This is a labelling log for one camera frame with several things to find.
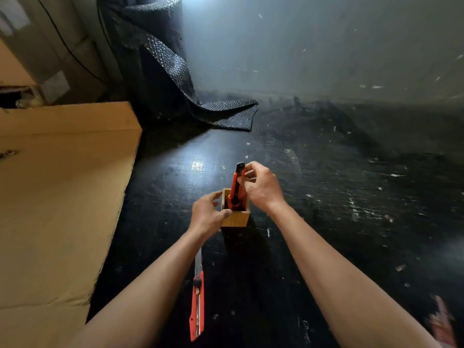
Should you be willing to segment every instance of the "black work surface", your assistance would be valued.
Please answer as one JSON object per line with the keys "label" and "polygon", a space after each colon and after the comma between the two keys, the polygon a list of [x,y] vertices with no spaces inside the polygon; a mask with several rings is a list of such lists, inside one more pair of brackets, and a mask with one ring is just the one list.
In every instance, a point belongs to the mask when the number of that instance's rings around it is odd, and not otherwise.
{"label": "black work surface", "polygon": [[[406,120],[408,112],[345,112],[295,100],[260,105],[251,133],[182,120],[145,128],[89,318],[177,241],[195,200],[230,187],[236,163],[257,160],[310,225],[429,330],[432,295],[441,296],[462,342],[464,178],[446,154],[456,152],[462,119],[441,117],[428,137],[417,132],[434,123]],[[373,115],[383,123],[373,125]],[[338,346],[279,230],[251,211],[246,229],[223,230],[202,248],[199,341],[189,339],[192,263],[158,346]]]}

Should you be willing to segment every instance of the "bubble wrap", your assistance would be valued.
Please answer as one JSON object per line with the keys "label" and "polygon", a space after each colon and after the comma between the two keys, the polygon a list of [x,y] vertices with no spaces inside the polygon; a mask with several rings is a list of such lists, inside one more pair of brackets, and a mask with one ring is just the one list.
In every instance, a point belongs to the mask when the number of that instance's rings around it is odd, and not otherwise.
{"label": "bubble wrap", "polygon": [[[190,112],[219,128],[250,130],[256,110],[247,109],[257,104],[255,100],[198,99],[181,41],[181,0],[126,7],[99,1],[99,6],[125,81],[155,115]],[[190,104],[186,106],[180,95]],[[224,113],[237,109],[244,112]]]}

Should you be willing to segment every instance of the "person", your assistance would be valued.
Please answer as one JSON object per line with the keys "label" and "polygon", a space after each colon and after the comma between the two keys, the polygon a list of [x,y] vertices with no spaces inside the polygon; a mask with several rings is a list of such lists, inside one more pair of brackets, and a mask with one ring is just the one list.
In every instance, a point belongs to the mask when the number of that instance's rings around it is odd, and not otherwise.
{"label": "person", "polygon": [[[440,347],[427,330],[286,203],[270,169],[250,162],[239,183],[251,202],[282,232],[340,346]],[[232,212],[215,210],[215,200],[221,194],[214,192],[197,200],[190,226],[181,238],[96,314],[67,347],[151,346],[169,316],[195,254]],[[154,278],[162,278],[162,285]]]}

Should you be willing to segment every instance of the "gray wall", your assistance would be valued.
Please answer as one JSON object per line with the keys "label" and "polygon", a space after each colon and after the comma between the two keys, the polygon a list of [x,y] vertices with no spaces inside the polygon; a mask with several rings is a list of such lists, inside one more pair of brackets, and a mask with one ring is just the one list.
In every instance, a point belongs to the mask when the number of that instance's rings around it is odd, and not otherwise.
{"label": "gray wall", "polygon": [[464,0],[182,2],[199,90],[464,102]]}

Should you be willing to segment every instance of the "red object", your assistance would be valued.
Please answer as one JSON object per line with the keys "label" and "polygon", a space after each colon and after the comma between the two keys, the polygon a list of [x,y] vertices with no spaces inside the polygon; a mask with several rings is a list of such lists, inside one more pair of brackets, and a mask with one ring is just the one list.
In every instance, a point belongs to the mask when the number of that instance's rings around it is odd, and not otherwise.
{"label": "red object", "polygon": [[[201,287],[200,287],[200,334],[205,329],[205,278],[203,271],[200,272]],[[197,288],[193,286],[192,291],[192,313],[190,314],[190,341],[197,339]]]}
{"label": "red object", "polygon": [[[242,170],[241,175],[242,176],[245,175],[245,170]],[[232,211],[244,211],[246,209],[246,207],[247,207],[247,192],[246,192],[245,188],[238,183],[238,181],[237,181],[238,177],[239,176],[238,176],[237,172],[235,172],[233,174],[231,192],[230,192],[230,194],[229,194],[229,196],[227,198],[227,206]],[[239,202],[237,204],[234,204],[232,199],[233,199],[235,188],[237,188],[237,187],[239,188],[239,193],[238,193]]]}

